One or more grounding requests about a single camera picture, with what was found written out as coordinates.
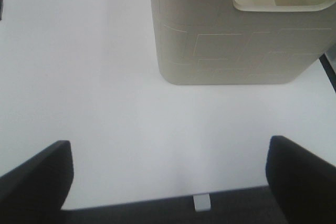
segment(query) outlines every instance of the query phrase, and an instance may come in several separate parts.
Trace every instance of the storage bin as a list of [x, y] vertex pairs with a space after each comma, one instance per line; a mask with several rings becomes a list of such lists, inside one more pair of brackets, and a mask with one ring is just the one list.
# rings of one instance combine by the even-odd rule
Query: storage bin
[[336, 42], [336, 0], [151, 0], [174, 84], [279, 84]]

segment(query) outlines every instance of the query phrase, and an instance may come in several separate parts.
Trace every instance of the beige plastic container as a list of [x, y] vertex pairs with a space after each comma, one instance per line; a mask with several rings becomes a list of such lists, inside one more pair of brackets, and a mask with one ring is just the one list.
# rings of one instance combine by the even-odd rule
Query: beige plastic container
[[336, 42], [336, 0], [151, 0], [173, 84], [278, 84]]

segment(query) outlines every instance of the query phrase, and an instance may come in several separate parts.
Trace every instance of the embossed pattern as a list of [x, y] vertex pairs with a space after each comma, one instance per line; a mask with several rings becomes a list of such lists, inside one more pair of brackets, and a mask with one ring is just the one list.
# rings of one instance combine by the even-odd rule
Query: embossed pattern
[[173, 84], [280, 84], [336, 42], [336, 5], [242, 12], [233, 0], [151, 0], [159, 69]]

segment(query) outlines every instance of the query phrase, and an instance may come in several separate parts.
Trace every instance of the white table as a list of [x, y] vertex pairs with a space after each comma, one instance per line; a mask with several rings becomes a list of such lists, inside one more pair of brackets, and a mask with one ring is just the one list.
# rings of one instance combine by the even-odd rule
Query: white table
[[0, 112], [0, 174], [71, 140], [65, 208], [266, 185], [276, 134], [336, 164], [320, 62], [285, 85], [171, 85], [150, 0], [5, 0]]

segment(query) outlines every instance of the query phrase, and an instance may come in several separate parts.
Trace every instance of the white surface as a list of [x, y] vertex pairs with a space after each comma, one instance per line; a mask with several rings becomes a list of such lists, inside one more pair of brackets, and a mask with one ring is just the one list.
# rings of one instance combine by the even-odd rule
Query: white surface
[[[151, 0], [159, 70], [168, 82], [287, 83], [336, 42], [336, 0], [233, 1]], [[302, 12], [303, 2], [324, 10]], [[270, 12], [279, 5], [290, 12]]]
[[211, 201], [209, 194], [194, 195], [194, 206], [196, 212], [209, 211], [211, 209]]
[[65, 208], [265, 185], [276, 134], [336, 164], [319, 62], [285, 85], [171, 85], [150, 0], [5, 0], [0, 101], [0, 174], [71, 140]]

